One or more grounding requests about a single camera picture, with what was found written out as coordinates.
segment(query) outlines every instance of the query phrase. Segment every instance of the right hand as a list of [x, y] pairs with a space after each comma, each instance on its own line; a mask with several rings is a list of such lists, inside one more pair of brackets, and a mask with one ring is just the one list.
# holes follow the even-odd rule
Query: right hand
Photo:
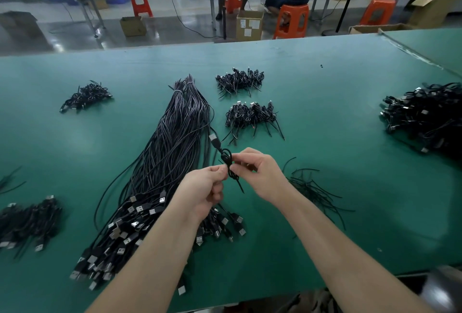
[[258, 196], [278, 207], [281, 198], [292, 186], [276, 161], [270, 155], [251, 147], [240, 153], [233, 153], [232, 158], [235, 163], [230, 166], [230, 170], [245, 179]]

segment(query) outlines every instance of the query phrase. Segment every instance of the red plastic stool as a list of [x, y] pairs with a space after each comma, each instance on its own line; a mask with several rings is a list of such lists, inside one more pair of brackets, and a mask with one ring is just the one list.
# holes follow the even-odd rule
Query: red plastic stool
[[153, 12], [151, 11], [151, 7], [149, 7], [149, 2], [147, 0], [143, 0], [143, 4], [136, 4], [136, 0], [132, 0], [132, 6], [135, 16], [138, 16], [140, 13], [148, 13], [150, 17], [153, 17]]
[[[395, 9], [396, 0], [372, 0], [364, 12], [360, 25], [386, 25], [390, 20], [393, 9]], [[376, 10], [382, 10], [382, 16], [377, 20], [372, 20], [372, 14]]]
[[241, 7], [242, 0], [225, 0], [226, 12], [232, 14], [234, 9]]
[[[289, 26], [281, 26], [281, 20], [283, 14], [289, 14], [291, 17]], [[283, 5], [278, 16], [278, 23], [276, 25], [276, 31], [274, 31], [273, 39], [276, 37], [281, 38], [303, 38], [306, 34], [306, 26], [308, 25], [308, 4], [300, 6], [289, 6]], [[305, 20], [302, 27], [298, 27], [300, 18], [304, 16]]]

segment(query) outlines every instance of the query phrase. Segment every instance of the white label on box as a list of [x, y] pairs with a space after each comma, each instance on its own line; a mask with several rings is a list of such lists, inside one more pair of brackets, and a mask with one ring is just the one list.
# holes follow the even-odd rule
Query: white label on box
[[258, 30], [260, 28], [260, 20], [249, 20], [249, 27]]

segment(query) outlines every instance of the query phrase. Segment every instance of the pile of black cables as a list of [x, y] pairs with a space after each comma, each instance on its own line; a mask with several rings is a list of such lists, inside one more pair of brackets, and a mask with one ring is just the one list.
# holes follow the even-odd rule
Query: pile of black cables
[[0, 248], [18, 248], [14, 256], [17, 258], [34, 241], [35, 251], [42, 251], [58, 233], [61, 213], [62, 208], [53, 195], [26, 208], [9, 204], [0, 211]]
[[236, 144], [239, 138], [239, 132], [248, 126], [251, 126], [254, 129], [253, 136], [255, 136], [259, 123], [265, 124], [269, 136], [272, 135], [269, 131], [268, 123], [280, 133], [284, 140], [286, 140], [282, 134], [279, 123], [276, 120], [276, 113], [277, 112], [274, 112], [272, 101], [268, 103], [268, 107], [261, 106], [258, 103], [250, 103], [250, 107], [248, 107], [246, 103], [242, 104], [240, 101], [238, 101], [237, 104], [233, 105], [231, 109], [229, 109], [229, 111], [226, 113], [225, 126], [231, 127], [231, 130], [223, 140], [232, 134], [233, 138], [229, 144], [232, 142]]
[[[170, 203], [186, 173], [200, 168], [199, 165], [208, 166], [211, 106], [200, 94], [191, 75], [177, 81], [172, 89], [170, 103], [146, 147], [109, 184], [99, 200], [93, 218], [97, 230], [98, 209], [105, 195], [125, 171], [134, 167], [119, 195], [117, 210], [84, 250], [70, 276], [71, 279], [88, 277], [92, 281], [91, 290], [111, 280], [123, 268]], [[203, 242], [203, 237], [199, 237], [208, 234], [219, 237], [222, 231], [229, 238], [224, 229], [219, 212], [212, 210], [201, 223], [202, 233], [198, 232], [197, 244]], [[179, 292], [184, 291], [184, 286], [180, 286]]]
[[9, 186], [9, 184], [13, 181], [14, 179], [14, 174], [19, 171], [21, 169], [21, 167], [18, 167], [16, 168], [13, 172], [11, 172], [10, 174], [6, 175], [6, 176], [3, 176], [2, 179], [0, 179], [0, 195], [1, 194], [6, 194], [7, 192], [12, 192], [13, 190], [19, 188], [20, 186], [24, 185], [26, 183], [26, 181], [22, 182], [22, 183], [19, 183], [18, 185], [12, 187], [12, 188], [8, 188], [5, 190], [5, 188], [7, 186]]
[[224, 97], [227, 93], [237, 94], [239, 89], [245, 89], [250, 96], [250, 90], [256, 88], [258, 90], [262, 85], [262, 81], [265, 78], [264, 71], [259, 72], [258, 70], [252, 71], [250, 68], [245, 71], [239, 71], [238, 69], [232, 68], [231, 74], [226, 74], [224, 76], [218, 75], [216, 77], [218, 88], [222, 92], [225, 92], [221, 97]]
[[108, 92], [107, 88], [101, 86], [95, 81], [85, 87], [77, 89], [77, 93], [72, 94], [70, 99], [67, 99], [61, 106], [59, 112], [65, 112], [67, 109], [85, 109], [88, 106], [97, 102], [103, 101], [107, 98], [112, 98], [112, 95]]
[[[284, 164], [282, 168], [282, 172], [286, 169], [287, 164], [295, 159], [295, 157], [291, 158]], [[348, 211], [354, 212], [354, 210], [347, 210], [343, 208], [339, 208], [334, 205], [333, 198], [342, 198], [341, 196], [334, 195], [332, 193], [327, 192], [325, 189], [321, 188], [311, 177], [311, 173], [309, 176], [306, 177], [304, 171], [316, 171], [319, 172], [318, 169], [313, 168], [299, 168], [294, 170], [287, 180], [292, 184], [300, 194], [305, 196], [308, 200], [314, 203], [331, 221], [335, 223], [333, 219], [327, 214], [327, 211], [332, 211], [338, 215], [340, 221], [342, 222], [343, 228], [346, 230], [345, 222], [339, 211]]]
[[[387, 133], [413, 150], [438, 150], [453, 159], [462, 158], [462, 85], [424, 84], [401, 98], [387, 96], [381, 112]], [[402, 131], [403, 140], [396, 136]]]

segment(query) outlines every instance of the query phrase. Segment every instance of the gray floor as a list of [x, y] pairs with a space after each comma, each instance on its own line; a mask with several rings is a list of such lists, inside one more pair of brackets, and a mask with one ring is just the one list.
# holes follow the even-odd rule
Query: gray floor
[[[184, 27], [172, 6], [176, 5]], [[3, 2], [0, 4], [0, 12], [8, 10], [29, 11], [37, 19], [38, 25], [43, 32], [43, 37], [29, 39], [27, 37], [12, 37], [0, 27], [0, 56], [36, 54], [47, 52], [84, 51], [94, 49], [114, 49], [151, 45], [170, 45], [202, 42], [221, 42], [222, 23], [217, 22], [217, 32], [212, 29], [212, 18], [210, 14], [209, 0], [150, 0], [153, 18], [145, 18], [147, 35], [141, 37], [125, 37], [119, 20], [122, 16], [133, 15], [130, 3], [124, 5], [110, 6], [109, 9], [101, 10], [106, 29], [101, 30], [101, 36], [95, 39], [88, 24], [84, 22], [83, 14], [77, 6], [66, 4], [47, 3], [40, 0], [20, 0], [15, 2]], [[342, 30], [348, 30], [349, 26], [358, 24], [364, 9], [369, 3], [368, 0], [355, 0], [353, 6], [346, 14], [342, 24]], [[321, 31], [335, 28], [340, 18], [343, 3], [336, 9], [336, 1], [331, 1], [327, 16], [321, 25], [319, 21], [310, 21], [308, 24], [307, 37], [320, 36]], [[318, 0], [313, 18], [320, 18], [324, 0]], [[250, 0], [246, 7], [252, 10], [262, 10], [261, 0]], [[402, 8], [396, 8], [391, 23], [406, 21], [408, 13]], [[236, 15], [227, 15], [227, 35], [232, 41], [236, 35]], [[445, 26], [460, 26], [462, 17], [450, 16]], [[262, 39], [272, 39], [276, 19], [266, 14], [263, 20]]]

